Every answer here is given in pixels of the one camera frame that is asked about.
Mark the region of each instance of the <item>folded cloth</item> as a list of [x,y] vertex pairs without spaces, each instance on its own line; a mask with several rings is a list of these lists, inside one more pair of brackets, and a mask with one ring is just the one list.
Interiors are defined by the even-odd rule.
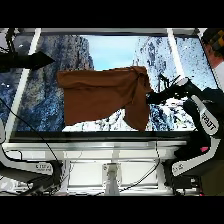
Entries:
[[149,119],[146,94],[153,92],[145,67],[59,71],[57,82],[64,89],[66,125],[107,118],[124,108],[125,122],[145,130]]

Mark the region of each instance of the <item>sky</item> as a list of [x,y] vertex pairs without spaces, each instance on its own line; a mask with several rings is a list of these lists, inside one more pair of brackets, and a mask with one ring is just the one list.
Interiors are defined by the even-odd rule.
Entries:
[[94,70],[107,70],[132,65],[137,36],[90,36],[82,35],[89,41],[89,51]]

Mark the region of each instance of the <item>brown cloth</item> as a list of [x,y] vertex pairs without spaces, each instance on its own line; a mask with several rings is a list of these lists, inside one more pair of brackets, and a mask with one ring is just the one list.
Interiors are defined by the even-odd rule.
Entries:
[[145,130],[149,119],[146,93],[153,91],[145,67],[59,71],[57,81],[64,89],[66,125],[107,118],[125,108],[125,122]]

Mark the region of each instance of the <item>landscape image on screen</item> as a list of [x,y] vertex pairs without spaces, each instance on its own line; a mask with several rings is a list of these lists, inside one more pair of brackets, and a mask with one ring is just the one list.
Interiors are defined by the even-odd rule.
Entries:
[[[186,77],[201,90],[217,88],[207,58],[197,38],[176,37],[180,61]],[[17,36],[14,40],[18,52],[28,52],[32,38]],[[63,70],[107,70],[129,66],[145,66],[154,91],[164,89],[159,74],[170,81],[177,77],[172,50],[168,37],[149,36],[93,36],[55,35],[41,36],[37,51],[42,51],[55,60],[29,74],[23,94],[19,115],[38,131],[136,131],[129,127],[124,110],[118,110],[110,117],[82,122],[73,126],[64,123],[64,95],[58,88],[56,74]],[[15,74],[0,74],[0,97],[12,104],[18,79]],[[181,107],[185,100],[170,99],[165,105],[150,105],[149,122],[146,131],[188,131],[194,124]],[[1,108],[0,116],[5,123],[8,112]],[[26,124],[17,120],[17,131],[30,131]]]

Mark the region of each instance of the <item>cloth fold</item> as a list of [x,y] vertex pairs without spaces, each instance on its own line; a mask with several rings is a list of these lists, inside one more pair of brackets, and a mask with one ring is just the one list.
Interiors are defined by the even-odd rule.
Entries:
[[57,82],[64,89],[66,125],[107,118],[124,108],[125,122],[145,130],[149,119],[146,93],[153,92],[145,67],[59,71]]

